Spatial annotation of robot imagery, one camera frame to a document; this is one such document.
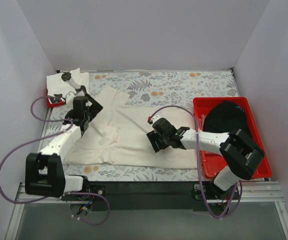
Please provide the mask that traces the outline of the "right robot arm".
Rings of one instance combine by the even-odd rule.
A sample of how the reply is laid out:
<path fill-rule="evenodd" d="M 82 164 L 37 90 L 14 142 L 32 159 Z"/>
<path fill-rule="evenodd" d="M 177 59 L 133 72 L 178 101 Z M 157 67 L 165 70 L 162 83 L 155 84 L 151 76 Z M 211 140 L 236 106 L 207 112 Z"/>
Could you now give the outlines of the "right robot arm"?
<path fill-rule="evenodd" d="M 206 151 L 224 158 L 226 167 L 217 173 L 210 186 L 211 195 L 216 199 L 227 195 L 229 188 L 238 181 L 251 180 L 265 157 L 264 150 L 240 128 L 223 133 L 183 126 L 177 129 L 159 115 L 149 117 L 148 123 L 153 130 L 146 136 L 156 153 L 172 147 Z"/>

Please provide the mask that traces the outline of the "cream white t-shirt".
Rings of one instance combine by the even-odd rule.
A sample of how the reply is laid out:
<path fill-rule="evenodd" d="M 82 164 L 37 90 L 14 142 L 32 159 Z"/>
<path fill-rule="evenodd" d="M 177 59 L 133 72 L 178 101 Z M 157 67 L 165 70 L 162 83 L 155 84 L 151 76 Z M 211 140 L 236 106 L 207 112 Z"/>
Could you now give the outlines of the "cream white t-shirt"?
<path fill-rule="evenodd" d="M 103 109 L 70 149 L 66 164 L 112 164 L 169 169 L 195 169 L 195 150 L 168 147 L 156 153 L 146 134 L 154 107 L 127 105 L 129 94 L 106 86 L 95 100 Z"/>

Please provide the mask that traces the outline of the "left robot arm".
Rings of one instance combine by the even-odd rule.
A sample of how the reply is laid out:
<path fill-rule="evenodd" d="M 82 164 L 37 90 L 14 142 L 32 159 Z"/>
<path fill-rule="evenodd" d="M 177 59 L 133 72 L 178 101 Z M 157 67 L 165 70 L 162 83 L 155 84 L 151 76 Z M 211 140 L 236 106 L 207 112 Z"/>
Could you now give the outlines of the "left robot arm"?
<path fill-rule="evenodd" d="M 39 152 L 26 157 L 24 187 L 28 195 L 59 198 L 73 192 L 79 200 L 90 196 L 87 178 L 66 175 L 63 160 L 102 109 L 89 94 L 73 97 L 71 110 L 65 115 L 60 129 L 61 134 Z"/>

